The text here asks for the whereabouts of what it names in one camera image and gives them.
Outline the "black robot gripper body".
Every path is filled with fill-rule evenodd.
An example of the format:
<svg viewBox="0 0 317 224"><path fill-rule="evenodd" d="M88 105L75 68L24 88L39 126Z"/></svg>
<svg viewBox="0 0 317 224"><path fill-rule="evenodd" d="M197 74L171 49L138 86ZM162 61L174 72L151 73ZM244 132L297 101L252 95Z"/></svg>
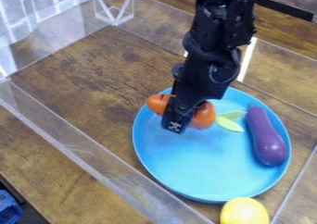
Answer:
<svg viewBox="0 0 317 224"><path fill-rule="evenodd" d="M242 51L229 48L206 51L191 34L183 39L187 58L173 67L173 94L178 106L198 106L207 99L221 99L229 84L241 72Z"/></svg>

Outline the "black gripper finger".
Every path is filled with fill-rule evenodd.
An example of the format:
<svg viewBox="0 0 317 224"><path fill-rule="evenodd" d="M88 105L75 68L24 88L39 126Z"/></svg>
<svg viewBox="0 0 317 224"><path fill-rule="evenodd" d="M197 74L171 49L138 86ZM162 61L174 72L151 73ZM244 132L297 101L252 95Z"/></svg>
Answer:
<svg viewBox="0 0 317 224"><path fill-rule="evenodd" d="M161 127L174 133L183 133L187 128L206 130L209 128L209 101L198 104L198 107L187 114L182 115L175 111L175 95L165 94L166 102Z"/></svg>

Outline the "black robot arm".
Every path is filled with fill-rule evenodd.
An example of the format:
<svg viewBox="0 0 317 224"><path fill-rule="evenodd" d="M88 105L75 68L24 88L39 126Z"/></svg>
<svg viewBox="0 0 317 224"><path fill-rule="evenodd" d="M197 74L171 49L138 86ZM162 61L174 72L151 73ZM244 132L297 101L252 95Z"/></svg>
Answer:
<svg viewBox="0 0 317 224"><path fill-rule="evenodd" d="M257 33L256 0L195 0L191 28L183 37L186 61L173 68L173 96L161 127L181 134L209 99L221 99L241 72L242 51Z"/></svg>

